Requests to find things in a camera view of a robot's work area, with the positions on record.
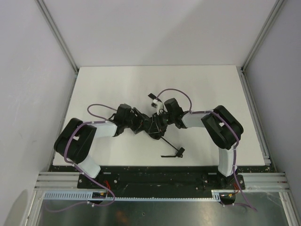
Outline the black folding umbrella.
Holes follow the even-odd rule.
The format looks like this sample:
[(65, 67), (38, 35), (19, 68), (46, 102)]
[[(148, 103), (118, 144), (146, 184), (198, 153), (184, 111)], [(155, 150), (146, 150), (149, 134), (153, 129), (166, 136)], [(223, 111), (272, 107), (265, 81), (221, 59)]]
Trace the black folding umbrella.
[[(148, 95), (152, 100), (157, 99), (156, 96), (152, 93)], [(175, 125), (177, 128), (182, 129), (184, 128), (184, 125), (182, 123), (182, 116), (184, 114), (183, 109), (179, 106), (177, 100), (175, 98), (168, 99), (167, 101), (163, 102), (164, 105), (164, 112), (160, 114), (160, 116), (164, 119), (164, 122), (167, 124), (167, 127), (169, 125)], [(162, 155), (162, 158), (182, 158), (183, 153), (185, 149), (183, 147), (177, 148), (174, 145), (172, 145), (169, 141), (167, 141), (164, 136), (161, 137), (161, 139), (166, 142), (168, 145), (170, 145), (173, 149), (176, 150), (176, 153), (174, 155)]]

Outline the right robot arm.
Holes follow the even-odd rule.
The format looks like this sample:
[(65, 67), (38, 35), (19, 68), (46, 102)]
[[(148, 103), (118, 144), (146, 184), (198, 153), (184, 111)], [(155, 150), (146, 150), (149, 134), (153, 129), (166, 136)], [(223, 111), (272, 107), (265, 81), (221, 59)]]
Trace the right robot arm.
[(158, 97), (149, 94), (151, 106), (156, 108), (149, 122), (143, 125), (146, 133), (153, 139), (163, 138), (168, 125), (175, 125), (179, 129), (205, 128), (219, 148), (218, 171), (223, 178), (237, 178), (237, 146), (244, 132), (243, 126), (222, 105), (213, 110), (184, 111), (175, 98), (162, 102)]

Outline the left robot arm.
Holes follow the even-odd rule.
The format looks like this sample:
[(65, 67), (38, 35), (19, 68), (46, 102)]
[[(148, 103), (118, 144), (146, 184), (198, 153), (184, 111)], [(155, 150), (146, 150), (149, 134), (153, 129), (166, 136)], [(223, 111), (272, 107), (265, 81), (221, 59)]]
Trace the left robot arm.
[(120, 104), (110, 118), (98, 118), (98, 121), (72, 118), (54, 143), (54, 150), (66, 163), (90, 178), (96, 178), (101, 171), (99, 164), (89, 154), (95, 138), (117, 137), (128, 128), (139, 133), (150, 119), (126, 104)]

